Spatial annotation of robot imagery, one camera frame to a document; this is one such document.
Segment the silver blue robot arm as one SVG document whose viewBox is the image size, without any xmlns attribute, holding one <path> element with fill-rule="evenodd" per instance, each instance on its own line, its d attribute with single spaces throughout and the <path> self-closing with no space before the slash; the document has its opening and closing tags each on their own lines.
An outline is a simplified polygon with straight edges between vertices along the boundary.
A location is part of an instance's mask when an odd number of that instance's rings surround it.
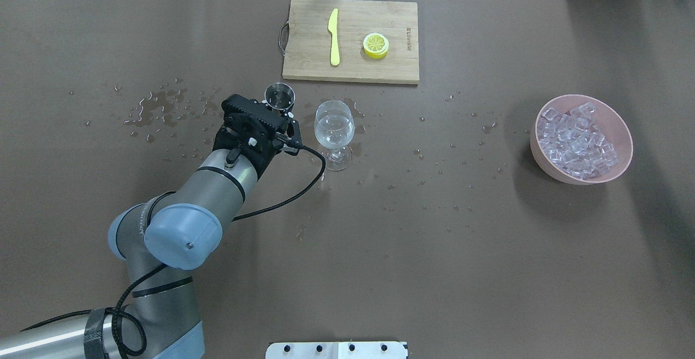
<svg viewBox="0 0 695 359">
<path fill-rule="evenodd" d="M 228 111 L 211 153 L 181 189 L 132 206 L 112 222 L 109 246 L 127 263 L 131 280 L 117 304 L 2 338 L 2 357 L 201 358 L 193 271 L 218 248 L 271 160 L 301 146 L 290 114 Z"/>
</svg>

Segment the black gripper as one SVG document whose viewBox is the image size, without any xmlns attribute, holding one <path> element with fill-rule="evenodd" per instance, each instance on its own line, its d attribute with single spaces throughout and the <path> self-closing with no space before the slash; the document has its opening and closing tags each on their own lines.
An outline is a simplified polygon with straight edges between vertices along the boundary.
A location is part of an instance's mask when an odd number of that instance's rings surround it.
<svg viewBox="0 0 695 359">
<path fill-rule="evenodd" d="M 298 156 L 302 146 L 300 124 L 291 111 L 283 113 L 283 117 L 275 112 L 264 111 L 263 114 L 253 112 L 227 111 L 215 135 L 213 151 L 217 149 L 238 149 L 240 156 L 245 156 L 260 178 L 270 162 L 281 149 L 276 141 L 277 133 L 285 134 L 283 151 L 291 156 Z"/>
</svg>

